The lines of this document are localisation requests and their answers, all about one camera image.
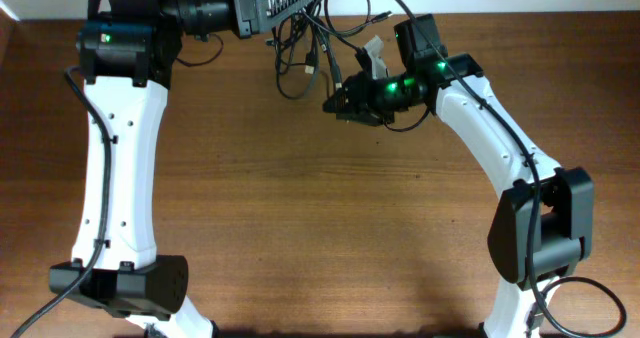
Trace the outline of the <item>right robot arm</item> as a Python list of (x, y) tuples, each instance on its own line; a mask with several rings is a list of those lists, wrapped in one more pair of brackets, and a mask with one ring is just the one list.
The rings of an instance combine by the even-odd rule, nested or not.
[(533, 258), (540, 293), (551, 298), (591, 254), (594, 184), (584, 169), (563, 168), (522, 131), (470, 55), (448, 55), (433, 16), (399, 23), (394, 32), (405, 73), (386, 73), (381, 42), (373, 39), (359, 58), (362, 72), (345, 80), (323, 110), (381, 126), (425, 104), (461, 138), (499, 198), (487, 243), (500, 281), (481, 334), (537, 337), (543, 314), (526, 258)]

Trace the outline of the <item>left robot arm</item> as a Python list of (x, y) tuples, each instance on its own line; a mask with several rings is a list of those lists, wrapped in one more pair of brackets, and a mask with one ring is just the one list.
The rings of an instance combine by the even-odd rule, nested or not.
[(313, 0), (89, 0), (77, 37), (76, 94), (89, 113), (84, 207), (69, 261), (49, 286), (140, 326), (149, 337), (215, 337), (187, 295), (182, 256), (157, 251), (152, 222), (156, 143), (184, 36), (271, 30)]

